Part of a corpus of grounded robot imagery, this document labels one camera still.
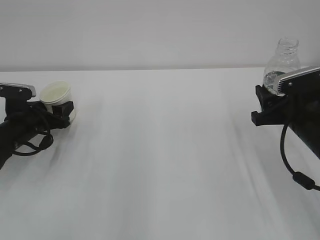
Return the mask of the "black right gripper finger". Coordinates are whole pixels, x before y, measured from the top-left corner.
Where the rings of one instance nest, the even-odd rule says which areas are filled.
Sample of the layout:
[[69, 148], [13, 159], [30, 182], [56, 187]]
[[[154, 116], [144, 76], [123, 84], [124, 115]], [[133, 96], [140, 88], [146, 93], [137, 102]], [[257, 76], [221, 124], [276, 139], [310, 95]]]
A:
[[287, 107], [271, 107], [261, 112], [251, 112], [251, 121], [255, 126], [283, 125], [289, 118]]
[[275, 106], [282, 106], [287, 103], [285, 96], [278, 96], [269, 92], [264, 86], [256, 85], [255, 94], [258, 98], [261, 108], [273, 108]]

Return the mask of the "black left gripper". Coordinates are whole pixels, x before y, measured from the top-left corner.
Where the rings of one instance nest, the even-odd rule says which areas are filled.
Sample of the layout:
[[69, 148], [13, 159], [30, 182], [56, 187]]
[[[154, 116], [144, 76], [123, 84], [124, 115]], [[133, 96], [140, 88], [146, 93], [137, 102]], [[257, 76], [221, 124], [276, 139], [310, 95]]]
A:
[[52, 113], [48, 112], [41, 101], [6, 99], [5, 120], [30, 128], [39, 127], [43, 130], [67, 128], [70, 125], [74, 103], [67, 101], [59, 105], [52, 105], [51, 108]]

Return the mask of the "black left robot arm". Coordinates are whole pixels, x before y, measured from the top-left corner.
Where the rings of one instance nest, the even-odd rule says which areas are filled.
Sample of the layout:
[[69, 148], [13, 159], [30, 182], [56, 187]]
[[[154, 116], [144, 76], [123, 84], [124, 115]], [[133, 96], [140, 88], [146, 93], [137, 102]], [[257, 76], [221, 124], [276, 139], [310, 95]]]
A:
[[41, 101], [5, 101], [6, 117], [0, 124], [0, 166], [13, 155], [29, 157], [49, 148], [55, 129], [65, 129], [71, 124], [74, 102], [53, 106], [49, 112]]

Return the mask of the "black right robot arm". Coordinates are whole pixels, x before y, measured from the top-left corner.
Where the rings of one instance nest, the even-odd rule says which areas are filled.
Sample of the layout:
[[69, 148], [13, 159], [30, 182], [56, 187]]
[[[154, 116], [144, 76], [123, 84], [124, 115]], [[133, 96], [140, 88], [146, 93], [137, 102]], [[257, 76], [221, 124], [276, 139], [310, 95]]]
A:
[[312, 94], [278, 96], [256, 85], [255, 94], [261, 112], [253, 111], [251, 120], [256, 126], [284, 125], [317, 156], [320, 156], [320, 97]]

